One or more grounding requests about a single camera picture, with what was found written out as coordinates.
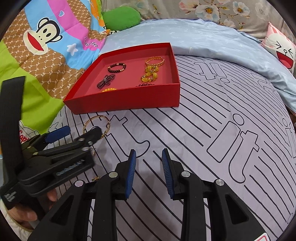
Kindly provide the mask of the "person left hand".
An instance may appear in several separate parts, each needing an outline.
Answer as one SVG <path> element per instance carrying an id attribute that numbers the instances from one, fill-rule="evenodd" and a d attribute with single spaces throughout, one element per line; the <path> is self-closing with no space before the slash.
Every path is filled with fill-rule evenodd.
<path id="1" fill-rule="evenodd" d="M 52 189 L 47 193 L 47 197 L 42 202 L 45 210 L 48 211 L 57 201 L 57 190 Z M 11 210 L 8 210 L 10 217 L 23 228 L 33 230 L 32 223 L 38 220 L 37 214 L 29 207 L 16 205 Z"/>

